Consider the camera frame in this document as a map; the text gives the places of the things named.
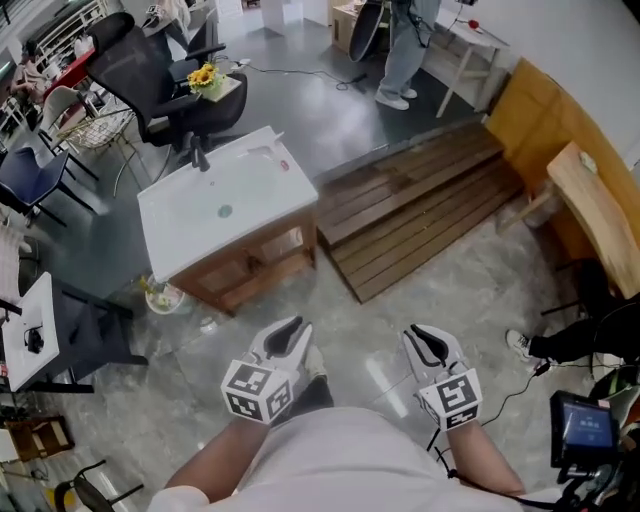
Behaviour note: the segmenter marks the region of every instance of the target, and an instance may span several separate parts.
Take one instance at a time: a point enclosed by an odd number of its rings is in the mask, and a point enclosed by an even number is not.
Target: wire basket
[[[58,132],[60,140],[87,149],[97,149],[118,137],[131,120],[134,112],[112,96],[93,118],[85,118],[76,126]]]

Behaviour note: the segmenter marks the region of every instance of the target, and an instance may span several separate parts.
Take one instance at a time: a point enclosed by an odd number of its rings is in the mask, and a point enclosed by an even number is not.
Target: faucet
[[[200,172],[207,172],[211,166],[209,165],[207,156],[204,154],[204,150],[202,149],[202,142],[200,141],[200,137],[193,135],[191,137],[190,143],[191,165],[194,169],[196,167],[200,169]]]

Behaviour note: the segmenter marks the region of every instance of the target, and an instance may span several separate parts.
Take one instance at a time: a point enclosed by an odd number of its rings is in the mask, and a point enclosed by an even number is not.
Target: small screen
[[[609,411],[565,403],[562,437],[569,446],[610,448],[613,445],[613,435]]]

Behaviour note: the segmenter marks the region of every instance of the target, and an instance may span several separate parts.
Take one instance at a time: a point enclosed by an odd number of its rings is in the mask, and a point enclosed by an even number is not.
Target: black trousers
[[[594,343],[597,323],[580,320],[553,336],[531,338],[529,354],[540,359],[553,359],[558,363],[575,361],[593,352],[614,353],[615,347],[598,347]]]
[[[296,416],[329,407],[333,407],[333,397],[329,391],[327,376],[321,375],[309,383],[300,396],[293,401],[289,410],[278,416],[271,426],[277,427]]]

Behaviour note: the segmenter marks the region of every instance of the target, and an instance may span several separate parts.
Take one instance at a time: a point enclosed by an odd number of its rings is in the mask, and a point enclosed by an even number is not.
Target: wooden box
[[[351,7],[351,4],[337,6],[333,8],[331,23],[331,33],[334,46],[344,52],[349,52],[353,27],[356,24],[358,15]]]

